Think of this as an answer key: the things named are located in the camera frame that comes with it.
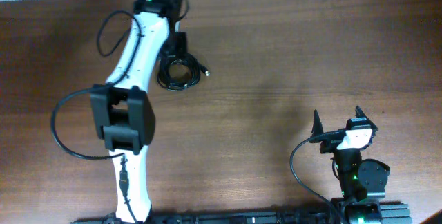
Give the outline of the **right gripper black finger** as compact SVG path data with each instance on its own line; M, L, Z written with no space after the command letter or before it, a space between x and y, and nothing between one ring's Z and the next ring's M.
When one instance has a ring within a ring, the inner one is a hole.
M355 107L355 117L356 118L366 118L365 113L363 112L363 110L359 106Z
M318 114L318 110L315 109L314 115L313 115L313 126L311 129L311 137L319 136L323 133L324 133L323 125L322 125L322 122L320 121L320 116Z

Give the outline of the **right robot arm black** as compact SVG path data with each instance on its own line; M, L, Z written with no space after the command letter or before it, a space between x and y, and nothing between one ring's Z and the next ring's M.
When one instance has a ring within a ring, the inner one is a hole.
M355 117L345 127L324 131L319 113L314 111L310 143L320 145L320 153L330 153L341 198L331 200L341 223L381 223L379 200L385 198L390 167L375 159L362 158L378 127L357 106Z

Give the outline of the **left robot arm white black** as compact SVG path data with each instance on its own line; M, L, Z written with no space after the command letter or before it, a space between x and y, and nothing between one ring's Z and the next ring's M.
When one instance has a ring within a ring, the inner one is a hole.
M155 132L149 80L160 55L177 47L183 0L136 0L128 40L104 85L90 94L97 135L115 170L117 210L102 223L145 223L151 212L146 157Z

